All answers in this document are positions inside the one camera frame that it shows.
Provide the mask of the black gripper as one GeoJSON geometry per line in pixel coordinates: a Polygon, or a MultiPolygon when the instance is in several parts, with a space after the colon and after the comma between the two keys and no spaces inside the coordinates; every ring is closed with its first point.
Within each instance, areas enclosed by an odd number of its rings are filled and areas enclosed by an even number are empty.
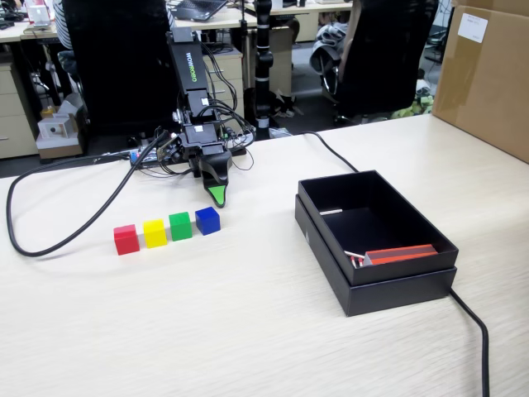
{"type": "Polygon", "coordinates": [[[180,151],[194,174],[201,173],[203,185],[218,208],[226,205],[228,170],[232,166],[232,155],[219,140],[215,126],[211,123],[188,125],[179,134],[180,151]]]}

